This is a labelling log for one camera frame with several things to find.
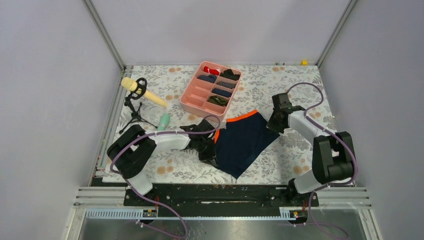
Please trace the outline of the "navy orange boxer underwear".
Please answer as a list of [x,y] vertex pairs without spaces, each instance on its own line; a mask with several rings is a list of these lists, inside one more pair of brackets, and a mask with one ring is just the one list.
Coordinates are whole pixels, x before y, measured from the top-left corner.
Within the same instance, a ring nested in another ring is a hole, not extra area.
[[268,129],[267,124],[256,109],[227,119],[225,127],[214,135],[216,168],[239,178],[262,151],[280,136]]

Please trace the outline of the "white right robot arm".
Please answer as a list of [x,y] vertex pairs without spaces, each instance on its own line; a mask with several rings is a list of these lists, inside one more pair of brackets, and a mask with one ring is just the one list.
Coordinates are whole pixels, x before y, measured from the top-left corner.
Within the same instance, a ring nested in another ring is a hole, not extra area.
[[273,112],[267,127],[284,133],[293,129],[312,145],[311,170],[293,178],[287,185],[287,201],[301,205],[307,194],[328,184],[349,184],[357,173],[352,137],[347,132],[333,133],[308,119],[306,110],[294,106],[287,93],[272,96]]

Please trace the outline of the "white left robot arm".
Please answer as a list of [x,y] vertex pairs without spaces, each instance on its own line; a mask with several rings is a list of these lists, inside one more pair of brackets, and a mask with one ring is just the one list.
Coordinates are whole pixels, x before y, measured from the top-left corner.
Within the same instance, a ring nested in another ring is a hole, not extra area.
[[206,118],[173,131],[148,132],[135,124],[108,147],[106,154],[112,160],[109,168],[136,191],[135,197],[142,205],[148,206],[155,200],[153,184],[143,173],[148,160],[162,151],[195,150],[200,162],[218,167],[213,139],[217,131]]

